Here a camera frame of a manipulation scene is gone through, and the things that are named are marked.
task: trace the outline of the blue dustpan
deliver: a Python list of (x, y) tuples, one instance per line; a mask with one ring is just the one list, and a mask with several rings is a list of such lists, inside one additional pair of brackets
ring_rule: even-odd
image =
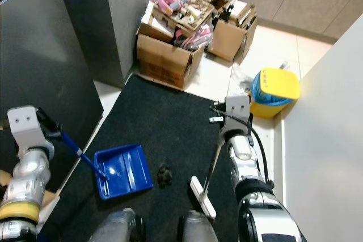
[(139, 144), (115, 147), (95, 153), (97, 169), (107, 179), (96, 175), (98, 191), (102, 199), (119, 197), (153, 187), (149, 168)]

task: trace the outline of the black cable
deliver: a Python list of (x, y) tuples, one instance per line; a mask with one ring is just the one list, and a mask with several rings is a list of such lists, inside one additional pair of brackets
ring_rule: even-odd
[(229, 117), (235, 121), (238, 121), (240, 123), (242, 123), (244, 126), (248, 127), (252, 132), (253, 134), (255, 135), (256, 139), (257, 139), (257, 142), (259, 144), (259, 147), (260, 147), (260, 150), (261, 150), (261, 155), (262, 155), (262, 161), (263, 161), (263, 171), (265, 172), (265, 181), (267, 184), (270, 184), (271, 187), (273, 188), (273, 182), (269, 180), (268, 178), (268, 171), (267, 171), (267, 161), (266, 161), (266, 154), (265, 154), (265, 150), (263, 149), (263, 145), (262, 145), (262, 142), (261, 142), (261, 139), (258, 135), (258, 133), (255, 131), (254, 128), (252, 128), (252, 126), (250, 124), (248, 124), (247, 122), (243, 121), (242, 119), (238, 118), (238, 117), (235, 117), (233, 116), (232, 114), (228, 114), (226, 112), (223, 112), (223, 111), (220, 111), (218, 109), (215, 109), (213, 108), (212, 106), (209, 107), (210, 110), (222, 115), (222, 116), (226, 116), (226, 117)]

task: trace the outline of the white tile floor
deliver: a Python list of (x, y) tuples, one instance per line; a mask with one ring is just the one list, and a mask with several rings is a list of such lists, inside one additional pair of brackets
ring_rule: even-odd
[[(287, 63), (285, 69), (302, 79), (331, 47), (331, 44), (257, 26), (254, 41), (242, 63), (227, 62), (204, 53), (195, 75), (185, 88), (185, 92), (214, 101), (223, 101), (227, 94), (240, 93), (239, 85), (243, 78), (253, 79), (262, 68), (278, 68), (283, 63)], [(121, 90), (99, 82), (95, 82), (95, 86), (104, 107), (104, 115), (95, 130), (96, 133), (112, 109)], [(267, 151), (269, 172), (273, 178), (273, 120), (255, 117), (254, 128)]]

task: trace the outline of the blue handle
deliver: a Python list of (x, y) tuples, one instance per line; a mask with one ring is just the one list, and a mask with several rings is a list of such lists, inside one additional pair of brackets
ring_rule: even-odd
[(93, 162), (82, 152), (82, 150), (69, 138), (69, 136), (63, 133), (63, 142), (73, 150), (78, 157), (80, 157), (92, 170), (98, 173), (103, 179), (107, 180), (107, 176), (101, 170), (99, 170)]

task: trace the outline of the yellow trash bin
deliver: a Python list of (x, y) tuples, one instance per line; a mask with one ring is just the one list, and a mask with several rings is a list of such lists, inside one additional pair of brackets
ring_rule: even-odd
[(254, 116), (272, 118), (300, 97), (297, 76), (287, 70), (264, 68), (251, 86), (250, 112)]

